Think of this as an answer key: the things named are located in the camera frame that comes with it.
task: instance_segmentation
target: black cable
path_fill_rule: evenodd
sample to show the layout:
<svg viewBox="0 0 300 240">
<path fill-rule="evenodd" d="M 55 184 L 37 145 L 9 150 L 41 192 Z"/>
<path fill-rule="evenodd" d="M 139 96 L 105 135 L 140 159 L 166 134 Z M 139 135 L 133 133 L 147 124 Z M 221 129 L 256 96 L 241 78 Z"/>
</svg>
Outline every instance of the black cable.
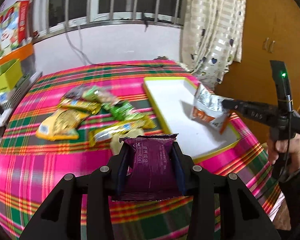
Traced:
<svg viewBox="0 0 300 240">
<path fill-rule="evenodd" d="M 280 171 L 279 178 L 276 179 L 276 181 L 257 198 L 257 201 L 259 201 L 274 185 L 276 185 L 278 183 L 278 181 L 281 179 L 282 175 L 284 174 L 284 171 L 287 168 L 288 159 L 289 159 L 290 138 L 291 138 L 291 117 L 292 117 L 292 112 L 289 112 L 289 122 L 288 122 L 289 139 L 288 139 L 287 151 L 284 154 L 284 160 L 285 160 L 284 168 Z"/>
</svg>

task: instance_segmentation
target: wardrobe door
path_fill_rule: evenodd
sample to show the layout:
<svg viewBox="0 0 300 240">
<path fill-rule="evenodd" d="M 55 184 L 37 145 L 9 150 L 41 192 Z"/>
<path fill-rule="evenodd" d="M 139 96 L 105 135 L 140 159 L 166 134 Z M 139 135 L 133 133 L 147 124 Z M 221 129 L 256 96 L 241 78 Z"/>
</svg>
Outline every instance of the wardrobe door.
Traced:
<svg viewBox="0 0 300 240">
<path fill-rule="evenodd" d="M 276 104 L 275 85 L 270 68 L 269 48 L 274 29 L 274 0 L 247 0 L 242 41 L 242 61 L 233 62 L 215 93 L 241 100 Z M 261 143 L 268 127 L 243 118 Z"/>
<path fill-rule="evenodd" d="M 300 8 L 294 0 L 274 0 L 271 59 L 282 60 L 288 70 L 294 109 L 300 107 Z"/>
</svg>

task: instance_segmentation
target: silver foil package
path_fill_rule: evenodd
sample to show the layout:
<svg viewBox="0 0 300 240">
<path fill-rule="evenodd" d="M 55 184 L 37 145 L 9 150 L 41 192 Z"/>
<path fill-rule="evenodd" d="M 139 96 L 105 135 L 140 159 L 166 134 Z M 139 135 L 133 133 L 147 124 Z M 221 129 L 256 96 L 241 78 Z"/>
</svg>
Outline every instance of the silver foil package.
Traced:
<svg viewBox="0 0 300 240">
<path fill-rule="evenodd" d="M 198 118 L 221 134 L 226 128 L 230 115 L 229 110 L 222 106 L 224 99 L 230 98 L 215 95 L 213 91 L 199 84 L 194 95 L 190 119 Z"/>
</svg>

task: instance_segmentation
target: white tray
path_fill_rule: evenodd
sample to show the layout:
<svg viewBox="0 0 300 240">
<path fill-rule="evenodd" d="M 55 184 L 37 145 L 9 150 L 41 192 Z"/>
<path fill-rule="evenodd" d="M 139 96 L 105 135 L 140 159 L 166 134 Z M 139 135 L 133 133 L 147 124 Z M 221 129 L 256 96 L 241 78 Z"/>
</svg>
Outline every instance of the white tray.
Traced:
<svg viewBox="0 0 300 240">
<path fill-rule="evenodd" d="M 240 135 L 229 123 L 222 135 L 210 126 L 191 120 L 196 86 L 184 77 L 144 78 L 144 87 L 164 133 L 178 133 L 186 155 L 203 161 L 234 147 Z"/>
</svg>

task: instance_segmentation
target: heart pattern curtain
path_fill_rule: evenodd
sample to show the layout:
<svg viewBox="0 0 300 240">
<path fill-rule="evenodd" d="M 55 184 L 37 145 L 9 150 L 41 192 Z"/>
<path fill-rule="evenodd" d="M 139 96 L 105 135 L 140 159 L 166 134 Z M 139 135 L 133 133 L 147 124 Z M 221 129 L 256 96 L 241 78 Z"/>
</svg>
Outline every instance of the heart pattern curtain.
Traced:
<svg viewBox="0 0 300 240">
<path fill-rule="evenodd" d="M 208 88 L 241 62 L 246 0 L 187 0 L 181 66 Z"/>
</svg>

